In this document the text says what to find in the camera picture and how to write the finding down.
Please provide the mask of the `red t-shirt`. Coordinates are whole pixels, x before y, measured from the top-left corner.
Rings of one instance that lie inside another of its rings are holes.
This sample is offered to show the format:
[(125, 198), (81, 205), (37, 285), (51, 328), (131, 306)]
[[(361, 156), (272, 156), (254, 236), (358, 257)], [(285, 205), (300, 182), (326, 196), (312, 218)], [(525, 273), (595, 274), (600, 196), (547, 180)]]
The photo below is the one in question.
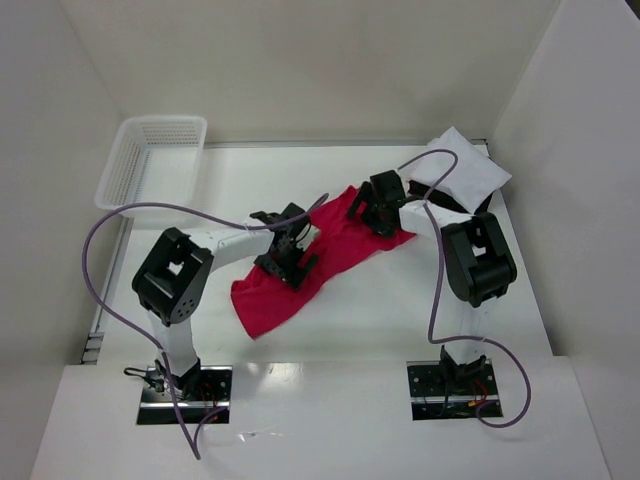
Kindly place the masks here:
[(400, 230), (392, 237), (384, 238), (374, 234), (361, 221), (348, 219), (346, 212), (356, 193), (357, 189), (350, 185), (335, 199), (312, 212), (311, 222), (320, 234), (303, 258), (317, 255), (318, 261), (298, 291), (257, 266), (245, 278), (231, 284), (231, 302), (251, 339), (258, 339), (292, 318), (332, 277), (414, 237), (412, 233)]

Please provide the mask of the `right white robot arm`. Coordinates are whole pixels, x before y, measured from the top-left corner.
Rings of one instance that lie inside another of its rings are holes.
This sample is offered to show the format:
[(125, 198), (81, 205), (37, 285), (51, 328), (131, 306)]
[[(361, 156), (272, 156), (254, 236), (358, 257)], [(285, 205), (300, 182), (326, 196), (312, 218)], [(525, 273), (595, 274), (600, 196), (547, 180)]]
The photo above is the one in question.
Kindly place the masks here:
[[(517, 268), (495, 215), (486, 210), (470, 215), (439, 205), (433, 185), (416, 180), (401, 185), (392, 170), (370, 177), (359, 187), (347, 210), (374, 233), (389, 238), (398, 231), (432, 237), (438, 253), (438, 273), (427, 327), (428, 341), (440, 347), (439, 369), (448, 394), (475, 383), (487, 365), (486, 344), (507, 352), (487, 338), (482, 328), (497, 301), (517, 278)], [(463, 308), (454, 334), (435, 335), (444, 287)]]

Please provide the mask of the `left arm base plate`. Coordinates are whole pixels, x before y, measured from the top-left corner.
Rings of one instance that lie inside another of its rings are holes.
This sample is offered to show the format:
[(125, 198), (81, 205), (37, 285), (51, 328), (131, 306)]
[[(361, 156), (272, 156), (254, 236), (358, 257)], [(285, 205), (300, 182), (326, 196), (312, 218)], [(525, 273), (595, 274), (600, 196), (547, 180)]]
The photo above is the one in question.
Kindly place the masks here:
[[(126, 373), (143, 380), (137, 425), (178, 424), (168, 384), (156, 367), (148, 366), (145, 372), (128, 367)], [(222, 411), (216, 413), (209, 422), (229, 422), (232, 374), (231, 366), (202, 366), (193, 382), (176, 389), (178, 407), (186, 424), (198, 424), (216, 408)]]

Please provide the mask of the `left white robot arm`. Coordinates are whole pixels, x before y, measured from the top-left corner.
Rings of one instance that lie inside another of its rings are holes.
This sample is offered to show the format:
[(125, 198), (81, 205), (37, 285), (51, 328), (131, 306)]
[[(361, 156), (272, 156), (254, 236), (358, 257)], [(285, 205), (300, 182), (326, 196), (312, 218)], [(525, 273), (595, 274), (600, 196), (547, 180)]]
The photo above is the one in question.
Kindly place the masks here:
[(193, 344), (191, 316), (215, 270), (252, 257), (259, 271), (298, 292), (318, 262), (310, 248), (320, 233), (294, 203), (281, 213), (254, 212), (238, 228), (185, 233), (171, 227), (162, 232), (132, 281), (160, 343), (160, 373), (181, 392), (197, 387), (201, 361)]

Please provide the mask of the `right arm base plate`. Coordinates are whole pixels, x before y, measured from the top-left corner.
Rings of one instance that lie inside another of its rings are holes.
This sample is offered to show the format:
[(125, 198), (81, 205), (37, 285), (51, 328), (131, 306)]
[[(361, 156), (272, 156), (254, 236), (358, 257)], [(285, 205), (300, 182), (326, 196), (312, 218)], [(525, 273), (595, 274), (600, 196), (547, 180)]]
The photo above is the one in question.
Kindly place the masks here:
[(406, 369), (414, 421), (474, 418), (479, 406), (482, 417), (503, 417), (491, 363), (457, 384), (446, 383), (437, 361), (408, 362)]

